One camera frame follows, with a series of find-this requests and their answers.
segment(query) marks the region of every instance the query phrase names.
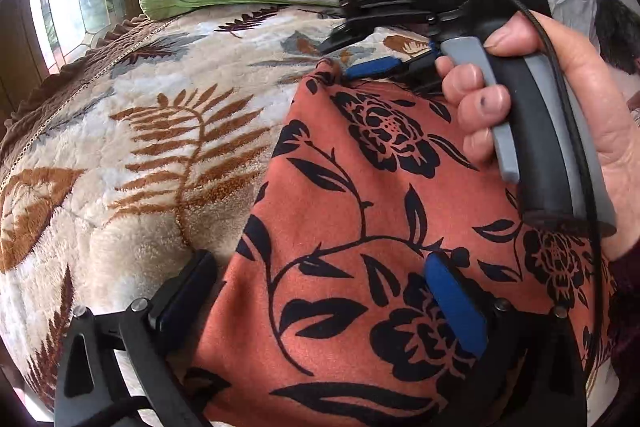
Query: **black cable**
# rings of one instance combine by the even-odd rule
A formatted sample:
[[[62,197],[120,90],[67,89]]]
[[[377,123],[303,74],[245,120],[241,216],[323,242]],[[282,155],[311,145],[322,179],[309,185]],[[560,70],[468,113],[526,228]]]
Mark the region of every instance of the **black cable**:
[[[587,226],[589,241],[591,243],[591,251],[593,253],[593,266],[594,266],[594,293],[595,293],[595,310],[594,310],[594,327],[593,334],[591,335],[588,349],[587,362],[584,367],[584,374],[586,378],[589,378],[593,366],[598,354],[598,346],[600,345],[600,336],[602,334],[602,316],[604,313],[603,307],[603,288],[602,288],[602,245],[600,243],[600,226],[598,223],[598,213],[596,209],[595,194],[593,192],[593,185],[591,184],[591,174],[589,172],[589,164],[587,162],[587,156],[584,152],[582,145],[582,139],[580,138],[580,132],[578,130],[577,123],[575,122],[574,111],[569,99],[569,93],[566,90],[566,84],[564,83],[564,74],[560,67],[558,55],[554,49],[551,39],[546,34],[545,29],[542,27],[538,19],[527,9],[526,6],[520,0],[509,0],[534,26],[536,32],[542,40],[546,54],[551,63],[551,69],[556,81],[556,87],[558,88],[558,96],[562,105],[562,111],[564,112],[564,119],[569,131],[569,138],[571,140],[572,148],[575,152],[575,162],[578,167],[578,175],[580,177],[580,184],[582,185],[582,193],[584,196],[584,205],[586,208]]]

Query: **black handle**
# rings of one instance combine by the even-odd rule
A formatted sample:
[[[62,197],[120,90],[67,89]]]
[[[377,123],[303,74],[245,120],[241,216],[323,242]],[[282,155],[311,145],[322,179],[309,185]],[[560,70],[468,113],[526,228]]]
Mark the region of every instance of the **black handle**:
[[[496,81],[511,95],[508,121],[520,171],[518,207],[523,220],[544,229],[573,221],[564,156],[535,78],[523,57],[488,58]]]

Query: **blue pad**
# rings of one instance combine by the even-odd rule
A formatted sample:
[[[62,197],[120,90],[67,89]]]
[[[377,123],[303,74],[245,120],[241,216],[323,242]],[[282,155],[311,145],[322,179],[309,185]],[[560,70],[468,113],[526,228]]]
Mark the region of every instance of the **blue pad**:
[[[463,349],[482,357],[488,343],[486,320],[437,255],[424,262],[424,278]]]
[[[344,72],[344,77],[347,80],[357,80],[358,78],[367,78],[370,76],[380,76],[382,73],[386,73],[398,66],[402,65],[402,60],[395,57],[382,57],[370,60],[369,62],[363,62],[356,64],[351,68],[348,68]]]

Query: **fingernail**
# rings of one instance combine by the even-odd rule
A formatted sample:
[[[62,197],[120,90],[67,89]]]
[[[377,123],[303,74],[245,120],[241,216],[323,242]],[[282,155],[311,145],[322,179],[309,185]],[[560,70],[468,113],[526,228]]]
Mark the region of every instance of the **fingernail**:
[[[498,28],[495,32],[489,35],[489,38],[484,41],[485,48],[495,48],[500,42],[502,42],[511,33],[509,25],[505,25],[502,28]]]
[[[471,64],[460,66],[453,78],[453,85],[460,92],[478,89],[478,84],[478,71]]]
[[[487,115],[497,114],[504,107],[504,93],[501,89],[485,89],[480,97],[480,111]]]

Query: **black handheld device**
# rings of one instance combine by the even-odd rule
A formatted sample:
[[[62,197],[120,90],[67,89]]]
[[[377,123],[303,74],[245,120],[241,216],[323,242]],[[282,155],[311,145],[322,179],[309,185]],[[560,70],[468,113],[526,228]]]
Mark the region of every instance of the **black handheld device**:
[[[529,10],[551,16],[547,0],[520,0]],[[427,23],[428,36],[455,64],[481,68],[487,85],[503,84],[511,95],[508,121],[493,129],[500,172],[518,184],[518,209],[539,229],[588,237],[588,202],[579,165],[545,54],[500,58],[482,47],[486,38],[518,11],[508,0],[340,0],[346,21],[322,43],[330,53],[359,42],[377,26]],[[616,215],[586,120],[566,86],[596,201],[600,235],[616,231]]]

